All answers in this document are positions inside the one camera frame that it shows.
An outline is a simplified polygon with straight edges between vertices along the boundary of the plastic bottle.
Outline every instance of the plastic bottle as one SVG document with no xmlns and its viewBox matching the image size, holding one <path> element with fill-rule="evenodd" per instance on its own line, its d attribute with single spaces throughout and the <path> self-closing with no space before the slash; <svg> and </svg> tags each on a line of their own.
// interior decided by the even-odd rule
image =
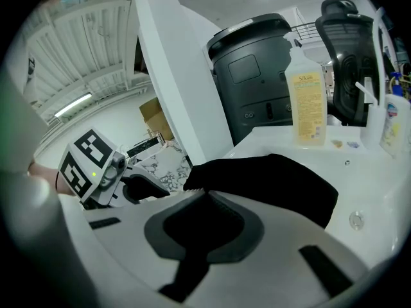
<svg viewBox="0 0 411 308">
<path fill-rule="evenodd" d="M 403 89 L 399 85 L 401 73 L 392 72 L 396 77 L 396 84 L 392 94 L 385 95 L 387 115 L 380 145 L 393 157 L 402 151 L 411 149 L 411 103 L 403 97 Z"/>
<path fill-rule="evenodd" d="M 296 33 L 289 32 L 284 38 L 292 45 L 291 62 L 285 76 L 291 99 L 294 143 L 323 145 L 326 140 L 327 99 L 321 65 L 308 59 L 296 46 Z"/>
</svg>

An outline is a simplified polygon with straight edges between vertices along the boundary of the office chair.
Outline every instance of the office chair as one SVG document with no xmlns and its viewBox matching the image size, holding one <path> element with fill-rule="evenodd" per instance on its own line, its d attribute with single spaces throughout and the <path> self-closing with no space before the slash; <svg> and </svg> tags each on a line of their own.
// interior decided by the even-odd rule
<svg viewBox="0 0 411 308">
<path fill-rule="evenodd" d="M 328 114 L 343 125 L 365 126 L 368 104 L 355 83 L 372 78 L 374 95 L 379 98 L 378 68 L 372 44 L 373 19 L 358 14 L 350 0 L 325 0 L 322 16 L 315 22 L 334 68 L 334 96 L 328 101 Z"/>
</svg>

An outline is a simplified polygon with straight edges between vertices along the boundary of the marble surface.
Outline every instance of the marble surface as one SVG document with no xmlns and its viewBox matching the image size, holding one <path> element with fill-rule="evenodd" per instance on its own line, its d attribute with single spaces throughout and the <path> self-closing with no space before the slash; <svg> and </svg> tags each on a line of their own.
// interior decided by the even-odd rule
<svg viewBox="0 0 411 308">
<path fill-rule="evenodd" d="M 169 192 L 182 191 L 191 168 L 175 141 L 168 141 L 156 154 L 136 164 L 158 178 Z"/>
</svg>

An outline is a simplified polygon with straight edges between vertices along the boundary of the black towel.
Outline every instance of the black towel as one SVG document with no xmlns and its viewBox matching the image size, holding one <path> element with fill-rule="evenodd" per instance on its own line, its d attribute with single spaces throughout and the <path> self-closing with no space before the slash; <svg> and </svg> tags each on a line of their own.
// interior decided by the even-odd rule
<svg viewBox="0 0 411 308">
<path fill-rule="evenodd" d="M 194 166 L 184 190 L 221 191 L 288 209 L 325 228 L 337 190 L 319 175 L 282 155 L 214 160 Z"/>
</svg>

